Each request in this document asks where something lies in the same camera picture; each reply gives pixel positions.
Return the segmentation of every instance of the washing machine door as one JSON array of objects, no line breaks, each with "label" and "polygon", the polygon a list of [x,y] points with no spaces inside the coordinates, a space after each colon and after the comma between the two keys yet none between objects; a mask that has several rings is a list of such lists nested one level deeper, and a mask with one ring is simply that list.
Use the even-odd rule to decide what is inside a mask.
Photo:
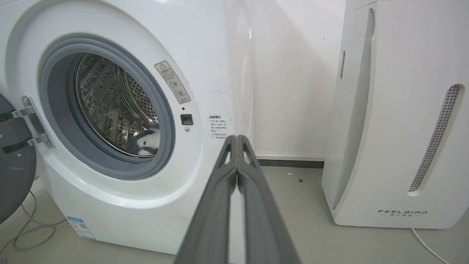
[{"label": "washing machine door", "polygon": [[36,173],[34,139],[23,114],[0,94],[0,224],[26,198]]}]

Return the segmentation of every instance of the stainless steel drum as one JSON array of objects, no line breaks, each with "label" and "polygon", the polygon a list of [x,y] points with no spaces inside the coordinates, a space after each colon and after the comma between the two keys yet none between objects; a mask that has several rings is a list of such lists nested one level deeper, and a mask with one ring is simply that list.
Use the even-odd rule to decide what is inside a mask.
[{"label": "stainless steel drum", "polygon": [[114,62],[86,54],[76,69],[76,97],[90,127],[115,149],[132,156],[139,133],[159,128],[140,85]]}]

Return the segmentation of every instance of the warning label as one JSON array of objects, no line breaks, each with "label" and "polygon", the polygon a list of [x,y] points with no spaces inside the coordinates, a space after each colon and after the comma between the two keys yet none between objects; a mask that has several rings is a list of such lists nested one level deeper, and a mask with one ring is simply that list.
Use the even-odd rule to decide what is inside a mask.
[{"label": "warning label", "polygon": [[210,132],[213,139],[227,138],[227,121],[221,116],[209,116]]},{"label": "warning label", "polygon": [[187,94],[186,89],[182,86],[179,77],[177,77],[173,68],[169,66],[167,61],[155,64],[155,68],[159,71],[163,79],[165,79],[171,90],[173,90],[173,93],[180,104],[190,101],[190,97]]}]

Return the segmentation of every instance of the metal hinge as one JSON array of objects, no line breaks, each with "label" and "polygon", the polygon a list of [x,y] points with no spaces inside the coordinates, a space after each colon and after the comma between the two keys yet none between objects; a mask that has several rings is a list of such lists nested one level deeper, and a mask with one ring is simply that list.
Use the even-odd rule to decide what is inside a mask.
[{"label": "metal hinge", "polygon": [[36,114],[36,107],[34,106],[32,98],[26,95],[21,97],[21,101],[23,102],[24,108],[21,110],[12,111],[11,114],[13,118],[25,118],[26,116],[29,117],[31,126],[35,130],[31,131],[31,133],[34,135],[35,132],[37,136],[28,140],[28,145],[36,146],[39,143],[44,142],[46,146],[53,148],[54,145],[47,135],[46,130],[42,125],[41,120],[39,119],[39,116]]}]

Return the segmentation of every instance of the blue label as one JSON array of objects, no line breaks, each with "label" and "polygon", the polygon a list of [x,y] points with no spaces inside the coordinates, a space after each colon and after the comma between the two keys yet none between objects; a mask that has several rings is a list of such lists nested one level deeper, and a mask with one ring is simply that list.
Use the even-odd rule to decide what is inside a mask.
[{"label": "blue label", "polygon": [[76,221],[76,222],[81,222],[84,223],[82,219],[80,218],[75,218],[75,217],[67,217],[70,221]]},{"label": "blue label", "polygon": [[67,218],[70,221],[70,224],[75,229],[75,231],[81,237],[96,240],[96,238],[91,233],[91,231],[88,229],[88,227],[85,225],[85,222],[82,219],[75,218],[75,217],[67,217]]}]

